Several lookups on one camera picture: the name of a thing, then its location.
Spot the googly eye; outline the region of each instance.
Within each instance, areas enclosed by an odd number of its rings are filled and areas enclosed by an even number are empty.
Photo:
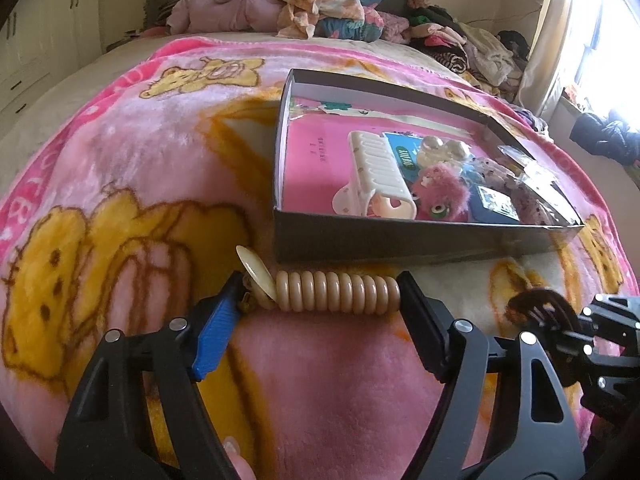
[[[449,215],[449,206],[446,204],[436,204],[431,208],[431,218],[440,220],[446,218]]]

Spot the curtain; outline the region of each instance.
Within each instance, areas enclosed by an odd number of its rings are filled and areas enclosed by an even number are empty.
[[[565,75],[570,71],[567,64],[575,62],[563,48],[572,23],[572,7],[573,0],[548,0],[516,96],[516,104],[546,121],[556,109],[562,88],[567,83]]]

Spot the pink fleece blanket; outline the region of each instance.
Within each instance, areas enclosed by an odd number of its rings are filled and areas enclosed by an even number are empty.
[[[506,302],[532,285],[552,286],[578,309],[596,292],[638,292],[593,184],[496,99],[341,48],[176,40],[87,103],[0,203],[0,401],[47,465],[105,330],[153,331],[217,293],[240,268],[236,244],[273,263],[274,125],[291,68],[375,78],[482,110],[559,177],[587,224],[568,247],[412,269],[455,316],[512,336]],[[494,389],[489,377],[467,463],[480,457]],[[200,384],[219,436],[238,441],[258,478],[284,480],[400,478],[440,390],[398,314],[255,312]],[[591,417],[579,389],[567,395],[585,436]],[[161,456],[175,463],[153,388],[148,405]]]

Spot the cabinet door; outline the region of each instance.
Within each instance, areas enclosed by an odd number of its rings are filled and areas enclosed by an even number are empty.
[[[0,27],[0,81],[18,67],[17,53],[11,47],[11,22],[12,17],[9,15],[9,18]]]
[[[27,114],[31,105],[53,85],[51,74],[47,74],[0,110],[0,140],[11,131],[18,119]]]
[[[47,9],[48,51],[51,73],[60,81],[79,68],[74,6],[76,0],[44,0]]]
[[[98,0],[76,0],[74,3],[76,43],[80,67],[102,55]]]
[[[10,43],[17,51],[19,64],[25,65],[43,57],[47,51],[46,0],[19,0],[11,19]]]

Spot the round disc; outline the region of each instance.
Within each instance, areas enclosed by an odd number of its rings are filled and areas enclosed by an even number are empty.
[[[264,262],[260,259],[254,251],[242,247],[242,245],[236,246],[236,252],[240,257],[240,261],[244,265],[244,268],[252,277],[254,282],[269,296],[273,301],[276,301],[276,285],[271,277],[271,273],[264,265]]]

